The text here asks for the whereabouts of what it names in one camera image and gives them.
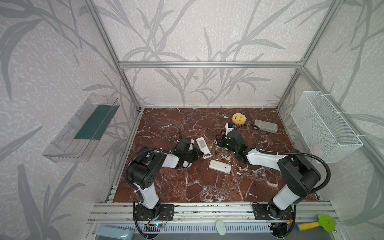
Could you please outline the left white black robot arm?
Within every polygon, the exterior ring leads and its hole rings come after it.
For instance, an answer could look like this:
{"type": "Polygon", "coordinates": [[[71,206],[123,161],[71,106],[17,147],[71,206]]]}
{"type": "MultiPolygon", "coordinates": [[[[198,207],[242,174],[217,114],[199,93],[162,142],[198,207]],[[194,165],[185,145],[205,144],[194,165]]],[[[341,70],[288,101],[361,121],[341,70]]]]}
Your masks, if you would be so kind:
{"type": "Polygon", "coordinates": [[[141,198],[140,204],[154,210],[160,203],[155,180],[162,168],[189,168],[204,153],[195,147],[191,138],[181,138],[169,151],[143,147],[125,168],[124,178],[141,198]]]}

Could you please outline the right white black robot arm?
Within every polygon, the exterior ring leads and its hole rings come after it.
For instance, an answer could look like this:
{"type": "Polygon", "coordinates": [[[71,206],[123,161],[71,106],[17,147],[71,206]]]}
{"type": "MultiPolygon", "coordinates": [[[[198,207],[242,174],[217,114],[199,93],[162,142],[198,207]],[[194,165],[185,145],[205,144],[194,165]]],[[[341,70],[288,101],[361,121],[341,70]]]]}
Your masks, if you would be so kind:
{"type": "Polygon", "coordinates": [[[285,185],[265,207],[277,219],[289,207],[308,195],[324,188],[330,181],[331,170],[321,158],[292,150],[287,153],[250,148],[236,129],[216,135],[218,147],[234,153],[235,158],[248,165],[263,166],[281,172],[285,185]]]}

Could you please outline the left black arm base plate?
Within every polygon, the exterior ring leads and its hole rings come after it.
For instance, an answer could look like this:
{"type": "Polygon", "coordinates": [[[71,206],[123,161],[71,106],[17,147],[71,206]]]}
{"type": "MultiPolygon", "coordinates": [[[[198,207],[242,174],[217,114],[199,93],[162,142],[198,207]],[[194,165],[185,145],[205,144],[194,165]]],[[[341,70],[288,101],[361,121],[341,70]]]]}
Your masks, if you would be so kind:
{"type": "Polygon", "coordinates": [[[172,204],[157,204],[153,209],[148,209],[144,205],[135,206],[136,221],[172,221],[175,213],[175,205],[172,204]]]}

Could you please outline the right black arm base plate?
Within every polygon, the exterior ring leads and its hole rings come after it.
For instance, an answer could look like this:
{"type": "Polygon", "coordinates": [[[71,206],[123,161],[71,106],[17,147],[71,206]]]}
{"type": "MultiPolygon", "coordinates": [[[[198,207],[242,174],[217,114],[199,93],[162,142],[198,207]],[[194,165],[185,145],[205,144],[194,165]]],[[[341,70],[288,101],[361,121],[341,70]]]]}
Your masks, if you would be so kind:
{"type": "Polygon", "coordinates": [[[256,220],[277,220],[288,221],[292,219],[294,209],[288,206],[285,210],[280,210],[274,203],[252,203],[253,213],[256,220]]]}

